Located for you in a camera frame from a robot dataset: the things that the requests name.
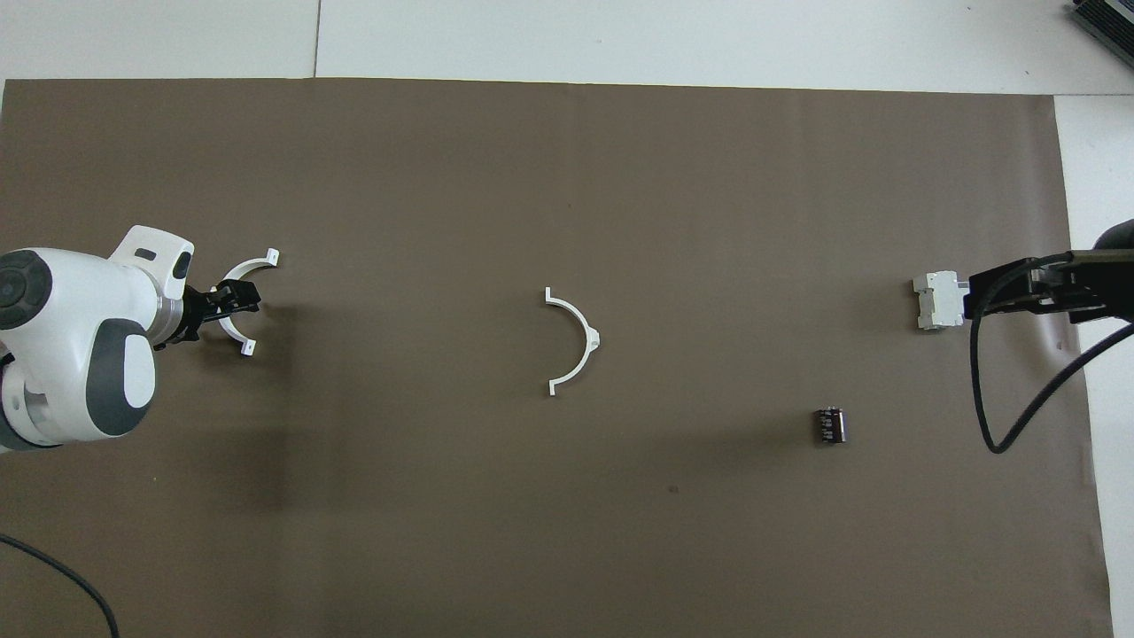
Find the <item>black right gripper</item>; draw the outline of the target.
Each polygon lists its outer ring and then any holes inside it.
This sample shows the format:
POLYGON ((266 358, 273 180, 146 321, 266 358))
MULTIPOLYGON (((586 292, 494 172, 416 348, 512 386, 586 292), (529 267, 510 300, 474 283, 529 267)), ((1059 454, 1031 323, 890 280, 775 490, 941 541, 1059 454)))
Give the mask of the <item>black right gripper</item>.
POLYGON ((1015 260, 1006 265, 987 269, 968 277, 968 294, 964 296, 964 318, 974 320, 996 312, 1013 312, 1027 306, 1031 314, 1069 314, 1072 324, 1095 322, 1098 318, 1133 320, 1133 221, 1125 221, 1103 231, 1092 250, 1072 250, 1064 262, 1040 269, 1041 301, 1036 301, 1036 284, 1032 272, 1036 260, 1015 260), (1016 269, 1018 277, 992 288, 1016 269))

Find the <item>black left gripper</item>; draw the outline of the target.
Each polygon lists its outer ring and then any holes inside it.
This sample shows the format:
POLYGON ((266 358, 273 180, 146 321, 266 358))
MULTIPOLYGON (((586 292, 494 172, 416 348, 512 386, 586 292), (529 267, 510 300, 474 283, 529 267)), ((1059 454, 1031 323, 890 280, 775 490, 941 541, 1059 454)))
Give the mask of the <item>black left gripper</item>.
POLYGON ((198 342, 198 327, 203 323, 238 314, 255 314, 260 311, 260 295, 251 280, 223 279, 215 284, 215 291, 202 294, 187 286, 177 300, 159 299, 155 315, 155 348, 166 350, 169 344, 198 342))

